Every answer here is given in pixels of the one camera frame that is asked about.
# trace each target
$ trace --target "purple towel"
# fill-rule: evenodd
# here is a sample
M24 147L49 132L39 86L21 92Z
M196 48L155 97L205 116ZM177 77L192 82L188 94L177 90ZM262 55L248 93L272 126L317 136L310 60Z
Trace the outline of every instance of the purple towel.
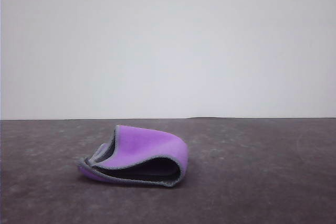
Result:
M187 164L188 148L179 137L117 125L112 141L81 159L79 170L102 182L171 187L184 177Z

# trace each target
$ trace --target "gray floor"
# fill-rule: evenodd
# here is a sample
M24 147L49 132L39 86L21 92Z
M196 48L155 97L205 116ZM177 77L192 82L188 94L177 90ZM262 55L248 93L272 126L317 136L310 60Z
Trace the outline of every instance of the gray floor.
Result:
M116 124L184 139L184 181L81 176ZM1 223L336 223L336 119L2 121L1 134Z

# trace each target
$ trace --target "white wall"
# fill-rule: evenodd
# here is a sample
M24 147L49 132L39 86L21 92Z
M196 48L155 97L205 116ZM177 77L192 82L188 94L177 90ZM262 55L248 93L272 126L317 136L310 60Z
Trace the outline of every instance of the white wall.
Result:
M336 0L2 0L2 119L336 116Z

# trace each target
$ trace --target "fabric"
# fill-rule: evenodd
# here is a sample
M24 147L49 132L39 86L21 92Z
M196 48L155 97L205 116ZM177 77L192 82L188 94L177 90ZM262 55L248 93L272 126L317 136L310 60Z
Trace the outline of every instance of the fabric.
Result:
M179 137L117 125L111 142L102 144L91 158L82 158L79 170L101 182L171 187L182 180L187 163L188 148Z

